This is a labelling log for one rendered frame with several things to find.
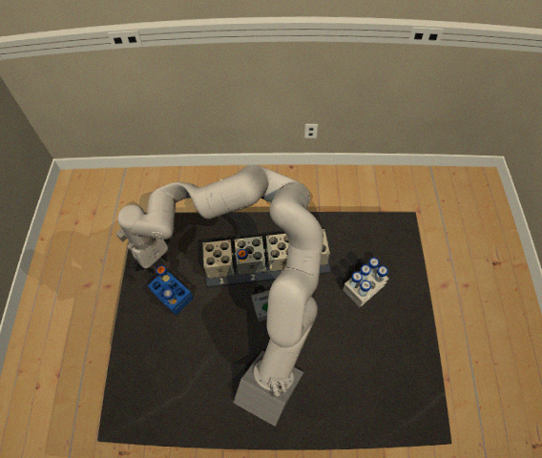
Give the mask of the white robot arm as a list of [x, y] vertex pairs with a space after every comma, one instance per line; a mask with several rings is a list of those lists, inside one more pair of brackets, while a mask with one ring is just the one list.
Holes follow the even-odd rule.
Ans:
[[323, 229], [307, 210], [310, 193], [302, 183], [258, 165], [242, 169], [203, 187], [173, 182], [154, 190], [147, 215], [135, 204], [119, 211], [121, 229], [116, 235], [122, 241], [128, 238], [129, 249], [139, 250], [149, 248], [155, 239], [169, 239], [174, 233], [176, 202], [186, 198], [192, 199], [205, 219], [249, 207], [260, 198], [271, 202], [270, 217], [288, 236], [288, 255], [285, 268], [269, 291], [270, 340], [263, 359], [255, 365], [254, 377], [260, 386], [280, 396], [293, 384], [292, 370], [317, 317], [312, 294], [319, 282]]

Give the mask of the clear conical tube with yellow liquid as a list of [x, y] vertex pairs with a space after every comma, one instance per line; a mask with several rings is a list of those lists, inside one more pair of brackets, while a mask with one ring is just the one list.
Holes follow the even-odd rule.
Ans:
[[161, 278], [162, 281], [167, 281], [167, 280], [170, 279], [170, 276], [168, 275], [167, 269], [166, 269], [165, 266], [160, 265], [160, 266], [156, 269], [156, 272], [157, 272], [157, 274], [159, 275], [159, 277]]

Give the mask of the blue tube rack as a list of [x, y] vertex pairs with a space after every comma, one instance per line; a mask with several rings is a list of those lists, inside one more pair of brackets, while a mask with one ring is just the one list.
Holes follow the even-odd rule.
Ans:
[[[148, 285], [148, 287], [151, 288], [154, 291], [153, 292], [150, 289], [152, 293], [155, 294], [176, 315], [193, 299], [193, 296], [191, 292], [182, 283], [180, 283], [171, 273], [168, 272], [168, 274], [170, 276], [169, 280], [162, 281], [161, 278], [157, 276]], [[177, 298], [177, 302], [175, 304], [169, 304], [168, 301], [163, 298], [162, 293], [167, 288], [170, 288], [174, 291], [175, 297]]]

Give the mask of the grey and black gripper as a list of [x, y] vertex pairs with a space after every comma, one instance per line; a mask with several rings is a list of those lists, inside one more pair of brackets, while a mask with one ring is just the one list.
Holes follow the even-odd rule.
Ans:
[[[132, 254], [135, 258], [135, 264], [133, 269], [135, 271], [146, 269], [149, 273], [152, 272], [154, 274], [155, 271], [151, 265], [155, 263], [168, 250], [169, 242], [170, 239], [155, 239], [154, 243], [149, 247], [149, 250], [148, 248], [143, 250], [131, 248]], [[165, 261], [168, 261], [167, 255], [165, 254], [162, 256], [162, 258]]]

